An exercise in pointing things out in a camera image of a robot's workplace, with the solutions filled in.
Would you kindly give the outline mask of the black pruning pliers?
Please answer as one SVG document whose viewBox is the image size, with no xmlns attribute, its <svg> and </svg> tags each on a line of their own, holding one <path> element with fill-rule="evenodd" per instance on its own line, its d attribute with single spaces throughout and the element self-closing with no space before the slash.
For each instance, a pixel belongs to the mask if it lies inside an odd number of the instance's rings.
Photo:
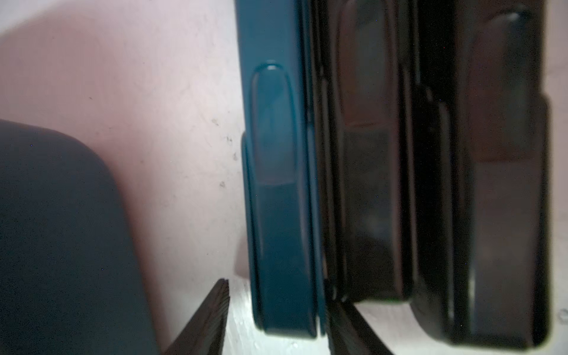
<svg viewBox="0 0 568 355">
<path fill-rule="evenodd" d="M 335 300 L 408 299 L 407 1 L 313 5 L 318 168 Z"/>
<path fill-rule="evenodd" d="M 548 333 L 543 1 L 416 1 L 414 316 L 455 346 Z"/>
</svg>

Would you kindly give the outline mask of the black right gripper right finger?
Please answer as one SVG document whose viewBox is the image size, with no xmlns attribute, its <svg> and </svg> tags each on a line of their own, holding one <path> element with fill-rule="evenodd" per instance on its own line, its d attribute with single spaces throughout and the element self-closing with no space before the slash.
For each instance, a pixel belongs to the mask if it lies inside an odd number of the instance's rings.
<svg viewBox="0 0 568 355">
<path fill-rule="evenodd" d="M 332 355 L 393 355 L 377 337 L 353 303 L 334 300 L 326 293 L 326 332 Z"/>
</svg>

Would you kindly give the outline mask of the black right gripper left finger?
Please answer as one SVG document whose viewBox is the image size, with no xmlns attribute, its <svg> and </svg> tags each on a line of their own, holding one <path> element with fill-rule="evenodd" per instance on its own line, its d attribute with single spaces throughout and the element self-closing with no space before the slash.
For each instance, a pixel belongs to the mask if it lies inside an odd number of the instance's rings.
<svg viewBox="0 0 568 355">
<path fill-rule="evenodd" d="M 221 278 L 164 354 L 222 354 L 229 304 L 229 281 Z"/>
</svg>

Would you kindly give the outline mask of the teal plastic storage box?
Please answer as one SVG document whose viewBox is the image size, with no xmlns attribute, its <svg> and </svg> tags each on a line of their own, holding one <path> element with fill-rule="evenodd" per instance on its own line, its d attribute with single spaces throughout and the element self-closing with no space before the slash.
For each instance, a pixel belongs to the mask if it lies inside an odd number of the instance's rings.
<svg viewBox="0 0 568 355">
<path fill-rule="evenodd" d="M 1 123 L 1 352 L 157 354 L 107 166 L 74 138 Z"/>
</svg>

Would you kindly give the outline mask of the teal pruning pliers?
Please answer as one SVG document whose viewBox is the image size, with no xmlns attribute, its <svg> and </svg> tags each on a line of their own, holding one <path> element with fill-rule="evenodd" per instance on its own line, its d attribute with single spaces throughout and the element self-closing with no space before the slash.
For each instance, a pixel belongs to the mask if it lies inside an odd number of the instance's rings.
<svg viewBox="0 0 568 355">
<path fill-rule="evenodd" d="M 315 214 L 307 1 L 237 1 L 241 140 L 254 324 L 314 339 L 325 330 Z"/>
</svg>

